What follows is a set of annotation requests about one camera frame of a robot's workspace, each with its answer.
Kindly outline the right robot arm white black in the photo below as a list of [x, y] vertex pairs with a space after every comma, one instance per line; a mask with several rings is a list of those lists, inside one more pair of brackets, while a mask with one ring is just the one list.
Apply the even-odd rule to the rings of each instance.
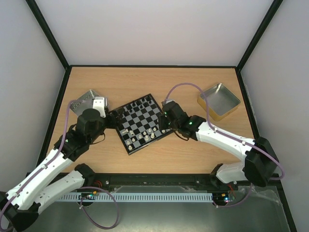
[[222, 189], [234, 181], [248, 180], [265, 187], [278, 166], [278, 158], [270, 142], [264, 137], [243, 138], [212, 125], [197, 115], [188, 116], [175, 101], [163, 103], [159, 128], [171, 129], [185, 140], [205, 142], [239, 159], [233, 164], [218, 164], [212, 171], [211, 185]]

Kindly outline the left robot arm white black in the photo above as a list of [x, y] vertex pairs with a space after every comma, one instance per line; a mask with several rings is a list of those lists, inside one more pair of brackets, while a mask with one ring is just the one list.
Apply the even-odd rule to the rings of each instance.
[[0, 194], [0, 216], [6, 217], [13, 229], [22, 232], [62, 195], [83, 187], [92, 189], [95, 172], [84, 163], [65, 177], [54, 179], [88, 151], [106, 129], [116, 129], [122, 116], [123, 110], [109, 113], [94, 108], [84, 110], [76, 124], [64, 128], [64, 134], [41, 164], [20, 184]]

